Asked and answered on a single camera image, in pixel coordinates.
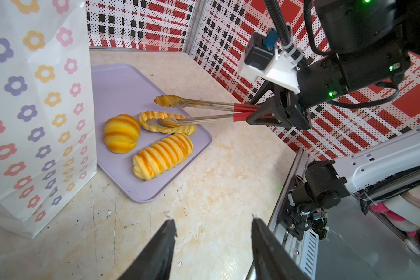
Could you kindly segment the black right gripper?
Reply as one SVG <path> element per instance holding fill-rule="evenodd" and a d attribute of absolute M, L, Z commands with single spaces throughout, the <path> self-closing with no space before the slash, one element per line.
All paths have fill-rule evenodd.
<path fill-rule="evenodd" d="M 268 91 L 272 91 L 274 95 L 259 104 L 260 99 Z M 299 104 L 297 95 L 270 81 L 264 81 L 250 104 L 259 104 L 259 108 L 247 119 L 249 125 L 295 127 L 300 130 L 308 130 L 312 127 L 308 110 Z"/>

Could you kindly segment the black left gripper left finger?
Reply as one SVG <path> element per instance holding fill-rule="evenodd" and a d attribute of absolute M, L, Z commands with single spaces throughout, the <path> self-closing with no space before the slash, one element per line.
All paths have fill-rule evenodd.
<path fill-rule="evenodd" d="M 169 280 L 176 237 L 175 221 L 165 221 L 119 280 Z"/>

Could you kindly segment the red handled metal tongs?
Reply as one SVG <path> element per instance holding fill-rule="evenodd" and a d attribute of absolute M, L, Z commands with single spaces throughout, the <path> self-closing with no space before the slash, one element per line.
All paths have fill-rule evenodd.
<path fill-rule="evenodd" d="M 224 103 L 217 101 L 205 101 L 186 99 L 176 95 L 162 95 L 155 98 L 155 103 L 168 108 L 194 108 L 200 111 L 191 117 L 180 119 L 179 117 L 150 117 L 148 124 L 164 128 L 177 128 L 186 125 L 198 125 L 218 123 L 223 121 L 245 122 L 259 105 L 244 103 Z"/>

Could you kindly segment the white printed paper bag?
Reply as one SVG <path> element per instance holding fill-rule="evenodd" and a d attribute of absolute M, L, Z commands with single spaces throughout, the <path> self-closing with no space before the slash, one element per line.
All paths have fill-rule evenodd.
<path fill-rule="evenodd" d="M 0 228 L 34 238 L 96 174 L 85 1 L 0 1 Z"/>

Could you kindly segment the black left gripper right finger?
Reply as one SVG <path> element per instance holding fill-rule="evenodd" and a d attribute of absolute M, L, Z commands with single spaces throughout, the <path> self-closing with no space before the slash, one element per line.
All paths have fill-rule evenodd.
<path fill-rule="evenodd" d="M 264 221 L 252 221 L 252 251 L 258 280 L 307 280 L 309 277 L 296 265 Z"/>

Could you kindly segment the long ridged bread loaf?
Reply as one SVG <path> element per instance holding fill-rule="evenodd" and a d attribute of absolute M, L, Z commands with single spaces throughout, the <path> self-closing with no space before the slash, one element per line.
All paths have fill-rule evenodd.
<path fill-rule="evenodd" d="M 175 119 L 187 119 L 185 115 L 165 113 L 159 111 L 146 111 L 138 114 L 138 121 L 140 125 L 148 131 L 153 133 L 164 133 L 164 134 L 184 134 L 184 135 L 193 135 L 197 130 L 197 125 L 188 125 L 188 126 L 179 126 L 175 128 L 166 128 L 160 127 L 156 124 L 148 124 L 150 119 L 165 119 L 165 118 L 175 118 Z"/>

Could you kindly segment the lilac plastic tray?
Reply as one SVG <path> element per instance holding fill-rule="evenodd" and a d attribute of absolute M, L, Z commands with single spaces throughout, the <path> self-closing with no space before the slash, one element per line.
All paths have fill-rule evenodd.
<path fill-rule="evenodd" d="M 141 204 L 151 202 L 210 145 L 212 136 L 205 128 L 198 126 L 196 132 L 190 135 L 193 154 L 184 163 L 148 182 L 137 178 L 133 173 L 133 155 L 166 135 L 141 129 L 138 144 L 131 152 L 115 154 L 103 141 L 105 122 L 119 114 L 137 117 L 145 111 L 179 115 L 187 113 L 180 108 L 164 108 L 155 104 L 155 98 L 163 95 L 163 91 L 132 65 L 98 65 L 92 66 L 91 70 L 98 166 L 129 199 Z"/>

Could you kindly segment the bottom ridged bread loaf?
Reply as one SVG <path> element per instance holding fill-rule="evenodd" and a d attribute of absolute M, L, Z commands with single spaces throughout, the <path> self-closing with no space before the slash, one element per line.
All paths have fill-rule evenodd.
<path fill-rule="evenodd" d="M 193 143 L 187 135 L 173 134 L 133 156 L 133 173 L 150 181 L 182 164 L 193 154 Z"/>

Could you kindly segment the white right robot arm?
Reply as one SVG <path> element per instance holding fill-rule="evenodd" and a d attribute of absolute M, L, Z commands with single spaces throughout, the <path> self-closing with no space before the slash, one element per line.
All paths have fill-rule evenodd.
<path fill-rule="evenodd" d="M 310 63 L 293 42 L 277 1 L 266 1 L 274 27 L 254 33 L 239 63 L 248 79 L 264 79 L 254 98 L 251 125 L 313 127 L 310 109 L 328 103 L 342 109 L 390 102 L 420 109 L 420 97 L 401 96 L 400 85 L 420 56 L 420 1 L 305 1 L 303 16 Z M 373 203 L 420 182 L 420 127 L 350 156 L 309 163 L 280 209 L 280 224 L 298 240 L 306 231 L 324 239 L 326 211 L 345 197 L 359 198 L 367 214 Z"/>

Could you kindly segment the round striped bun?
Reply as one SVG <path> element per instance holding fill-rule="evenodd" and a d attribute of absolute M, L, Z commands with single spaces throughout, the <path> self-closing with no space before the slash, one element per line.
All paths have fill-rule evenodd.
<path fill-rule="evenodd" d="M 133 116 L 120 114 L 106 121 L 103 132 L 103 141 L 111 152 L 126 154 L 136 147 L 141 126 Z"/>

